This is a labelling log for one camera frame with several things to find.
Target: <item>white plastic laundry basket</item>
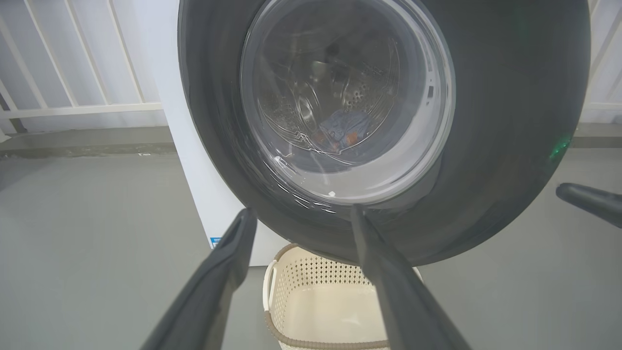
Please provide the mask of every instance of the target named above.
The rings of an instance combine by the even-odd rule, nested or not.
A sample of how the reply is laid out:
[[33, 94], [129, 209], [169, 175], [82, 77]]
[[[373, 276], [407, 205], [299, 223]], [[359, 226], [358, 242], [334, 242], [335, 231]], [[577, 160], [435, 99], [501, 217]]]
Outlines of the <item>white plastic laundry basket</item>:
[[360, 267], [288, 245], [266, 270], [263, 303], [283, 350], [389, 349], [376, 288]]

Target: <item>blue cloth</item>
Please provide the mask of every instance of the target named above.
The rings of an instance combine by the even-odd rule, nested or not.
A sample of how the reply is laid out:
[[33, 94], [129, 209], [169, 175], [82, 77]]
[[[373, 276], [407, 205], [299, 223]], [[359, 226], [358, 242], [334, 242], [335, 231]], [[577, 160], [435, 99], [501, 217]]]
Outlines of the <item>blue cloth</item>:
[[369, 123], [369, 115], [363, 111], [337, 110], [320, 123], [320, 130], [330, 140], [330, 148], [341, 151], [359, 142], [365, 136]]

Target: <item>concrete floor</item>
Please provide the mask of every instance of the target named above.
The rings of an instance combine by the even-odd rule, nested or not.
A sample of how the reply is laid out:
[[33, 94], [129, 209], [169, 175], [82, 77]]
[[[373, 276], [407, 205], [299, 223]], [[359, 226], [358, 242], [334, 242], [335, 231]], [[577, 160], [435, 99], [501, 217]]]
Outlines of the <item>concrete floor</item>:
[[0, 161], [0, 349], [138, 349], [210, 248], [177, 156]]
[[[506, 229], [420, 267], [473, 349], [622, 348], [622, 232], [558, 200], [566, 181], [622, 192], [622, 150], [569, 150]], [[208, 252], [175, 156], [1, 161], [0, 349], [137, 349]], [[223, 349], [279, 348], [263, 274]]]

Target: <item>white washing machine body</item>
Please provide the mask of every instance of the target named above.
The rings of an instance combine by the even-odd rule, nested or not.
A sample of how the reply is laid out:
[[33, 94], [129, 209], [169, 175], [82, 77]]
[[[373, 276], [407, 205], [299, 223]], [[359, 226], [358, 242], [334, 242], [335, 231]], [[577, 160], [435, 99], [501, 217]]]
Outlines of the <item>white washing machine body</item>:
[[[179, 0], [133, 1], [141, 28], [142, 49], [151, 66], [170, 132], [205, 229], [206, 244], [213, 248], [213, 243], [244, 206], [214, 167], [190, 116], [177, 53]], [[287, 244], [285, 239], [259, 223], [250, 265], [268, 265]]]

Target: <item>washing machine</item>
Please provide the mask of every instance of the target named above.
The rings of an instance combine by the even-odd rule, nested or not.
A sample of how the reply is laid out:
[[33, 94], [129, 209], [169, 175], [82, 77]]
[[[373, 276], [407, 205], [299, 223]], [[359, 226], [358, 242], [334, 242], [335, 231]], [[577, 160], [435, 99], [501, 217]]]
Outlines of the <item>washing machine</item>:
[[353, 204], [409, 263], [462, 253], [538, 195], [578, 123], [586, 1], [134, 0], [210, 244], [256, 210], [357, 263]]

